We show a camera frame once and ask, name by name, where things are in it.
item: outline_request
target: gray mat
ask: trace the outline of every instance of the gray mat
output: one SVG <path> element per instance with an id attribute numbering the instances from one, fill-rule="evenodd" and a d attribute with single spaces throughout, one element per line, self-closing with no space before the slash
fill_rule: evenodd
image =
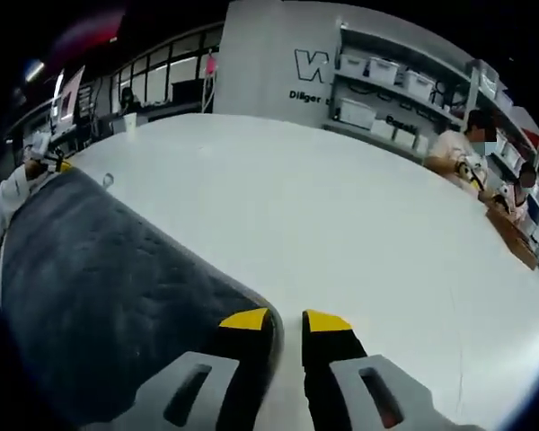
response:
<path id="1" fill-rule="evenodd" d="M 225 317 L 269 306 L 76 169 L 16 214 L 1 263 L 22 360 L 77 426 L 128 409 L 144 381 L 199 349 Z"/>

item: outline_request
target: white wall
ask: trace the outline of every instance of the white wall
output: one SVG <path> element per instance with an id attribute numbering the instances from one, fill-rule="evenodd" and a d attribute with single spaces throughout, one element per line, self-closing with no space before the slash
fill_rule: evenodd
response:
<path id="1" fill-rule="evenodd" d="M 319 127 L 331 91 L 338 19 L 352 28 L 418 46 L 459 68 L 472 59 L 430 31 L 365 8 L 321 2 L 233 2 L 220 45 L 214 112 Z M 290 99 L 290 92 L 315 99 Z"/>

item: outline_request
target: white table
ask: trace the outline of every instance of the white table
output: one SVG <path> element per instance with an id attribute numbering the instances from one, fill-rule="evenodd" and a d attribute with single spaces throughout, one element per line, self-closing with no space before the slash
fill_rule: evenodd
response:
<path id="1" fill-rule="evenodd" d="M 332 132 L 189 114 L 71 163 L 280 312 L 285 348 L 256 430 L 313 430 L 301 312 L 338 314 L 369 354 L 428 386 L 458 423 L 495 428 L 539 378 L 539 273 L 484 207 L 418 165 Z"/>

